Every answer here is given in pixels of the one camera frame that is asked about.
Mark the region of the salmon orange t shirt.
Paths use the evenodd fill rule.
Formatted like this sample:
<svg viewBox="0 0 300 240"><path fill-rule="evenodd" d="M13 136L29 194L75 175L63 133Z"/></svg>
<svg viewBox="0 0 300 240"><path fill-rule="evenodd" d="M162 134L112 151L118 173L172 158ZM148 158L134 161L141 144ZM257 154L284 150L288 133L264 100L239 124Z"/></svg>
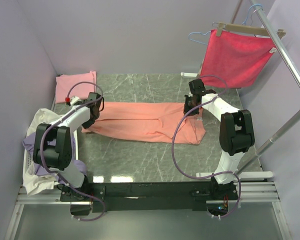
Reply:
<svg viewBox="0 0 300 240"><path fill-rule="evenodd" d="M181 102L106 102L100 117L81 132L120 140L172 143L183 116Z"/></svg>

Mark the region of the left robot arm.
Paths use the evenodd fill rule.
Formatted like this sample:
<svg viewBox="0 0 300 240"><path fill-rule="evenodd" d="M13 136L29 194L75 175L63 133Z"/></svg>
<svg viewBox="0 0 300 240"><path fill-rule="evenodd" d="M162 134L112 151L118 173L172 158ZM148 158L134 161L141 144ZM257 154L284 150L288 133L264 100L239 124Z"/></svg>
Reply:
<svg viewBox="0 0 300 240"><path fill-rule="evenodd" d="M70 110L52 123L41 123L35 132L32 159L50 174L55 174L66 185L73 187L78 201L86 200L90 188L84 185L85 175L73 161L72 135L79 128L89 128L104 109L104 97L90 92L86 100L72 97L67 100Z"/></svg>

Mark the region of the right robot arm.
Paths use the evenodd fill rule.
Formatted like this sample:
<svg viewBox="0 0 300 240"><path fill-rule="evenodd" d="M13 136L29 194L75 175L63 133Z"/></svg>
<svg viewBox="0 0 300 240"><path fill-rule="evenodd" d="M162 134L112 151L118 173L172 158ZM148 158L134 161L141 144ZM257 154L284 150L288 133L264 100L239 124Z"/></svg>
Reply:
<svg viewBox="0 0 300 240"><path fill-rule="evenodd" d="M222 149L215 184L209 187L212 198L220 200L227 194L226 184L232 182L242 157L255 144L252 115L249 110L240 110L224 101L214 90L206 89L201 79L189 82L190 93L185 96L183 113L186 116L199 114L203 108L219 122L219 144Z"/></svg>

